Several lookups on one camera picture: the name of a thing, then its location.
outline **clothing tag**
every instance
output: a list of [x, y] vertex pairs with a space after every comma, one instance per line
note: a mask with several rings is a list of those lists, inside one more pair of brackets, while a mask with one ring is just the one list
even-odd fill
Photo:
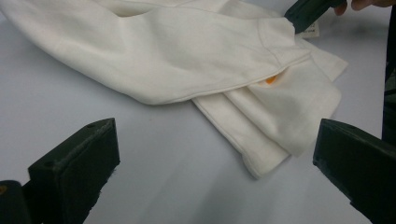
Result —
[[319, 36], [319, 23], [318, 21], [315, 21], [312, 23], [306, 30], [302, 33], [297, 34], [297, 36], [301, 38], [313, 38], [313, 37], [318, 37]]

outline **human hand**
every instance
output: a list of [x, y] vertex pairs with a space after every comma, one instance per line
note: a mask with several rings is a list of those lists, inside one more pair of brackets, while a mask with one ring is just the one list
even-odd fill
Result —
[[[396, 0], [352, 0], [351, 7], [355, 11], [360, 11], [370, 5], [376, 7], [390, 7], [396, 5]], [[341, 16], [347, 10], [347, 2], [344, 2], [341, 6], [335, 7], [335, 15]]]

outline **white cloth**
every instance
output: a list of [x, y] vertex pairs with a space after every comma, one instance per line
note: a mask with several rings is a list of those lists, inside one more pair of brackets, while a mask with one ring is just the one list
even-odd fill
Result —
[[[193, 101], [260, 177], [315, 141], [346, 67], [237, 0], [0, 0], [59, 61], [145, 104]], [[265, 79], [276, 76], [267, 85]]]

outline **cream fabric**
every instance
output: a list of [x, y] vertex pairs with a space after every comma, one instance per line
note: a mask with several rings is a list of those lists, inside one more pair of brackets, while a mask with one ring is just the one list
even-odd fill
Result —
[[193, 99], [256, 177], [309, 148], [340, 99], [331, 81], [346, 63], [244, 2], [0, 0], [0, 8], [48, 54], [109, 88], [151, 105]]

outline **white tabletop surface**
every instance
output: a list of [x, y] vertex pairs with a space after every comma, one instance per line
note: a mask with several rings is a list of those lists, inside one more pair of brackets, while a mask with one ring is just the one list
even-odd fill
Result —
[[[255, 0], [284, 13], [291, 0]], [[390, 8], [331, 11], [310, 40], [349, 62], [335, 84], [334, 119], [381, 135]], [[86, 224], [370, 223], [312, 165], [313, 148], [260, 180], [192, 102], [142, 105], [57, 62], [0, 14], [0, 180], [27, 167], [82, 126], [115, 118], [121, 164]]]

